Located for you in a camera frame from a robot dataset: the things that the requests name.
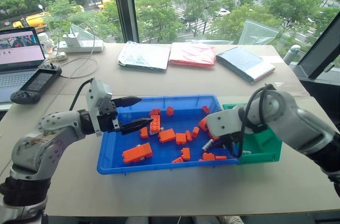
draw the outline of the laptop screen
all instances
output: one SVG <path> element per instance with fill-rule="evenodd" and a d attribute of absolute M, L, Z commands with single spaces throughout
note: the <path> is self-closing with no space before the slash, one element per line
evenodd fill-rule
<path fill-rule="evenodd" d="M 44 59 L 34 28 L 0 31 L 0 71 L 35 68 Z"/>

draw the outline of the laptop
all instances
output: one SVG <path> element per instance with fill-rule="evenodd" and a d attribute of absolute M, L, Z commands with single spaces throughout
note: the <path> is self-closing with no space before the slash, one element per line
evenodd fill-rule
<path fill-rule="evenodd" d="M 0 31 L 0 103 L 11 102 L 44 59 L 33 27 Z"/>

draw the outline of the laptop keyboard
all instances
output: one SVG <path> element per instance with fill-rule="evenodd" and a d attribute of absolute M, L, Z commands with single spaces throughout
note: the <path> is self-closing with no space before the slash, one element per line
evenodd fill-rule
<path fill-rule="evenodd" d="M 24 85 L 33 74 L 34 71 L 32 73 L 0 75 L 0 88 Z"/>

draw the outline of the yellow truck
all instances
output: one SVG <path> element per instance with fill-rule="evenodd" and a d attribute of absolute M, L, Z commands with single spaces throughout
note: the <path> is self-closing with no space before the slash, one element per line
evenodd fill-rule
<path fill-rule="evenodd" d="M 15 29 L 24 28 L 24 27 L 34 27 L 37 33 L 44 32 L 46 30 L 46 24 L 44 22 L 44 13 L 37 13 L 26 18 L 21 18 L 20 21 L 13 22 L 13 27 Z"/>

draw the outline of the glass window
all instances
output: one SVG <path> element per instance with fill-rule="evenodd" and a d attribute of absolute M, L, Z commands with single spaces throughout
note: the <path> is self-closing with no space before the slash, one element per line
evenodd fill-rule
<path fill-rule="evenodd" d="M 222 40 L 273 45 L 299 61 L 340 11 L 340 0 L 135 0 L 141 42 Z"/>
<path fill-rule="evenodd" d="M 58 42 L 70 32 L 70 22 L 80 25 L 104 41 L 122 42 L 115 0 L 0 0 L 1 29 L 32 26 Z"/>

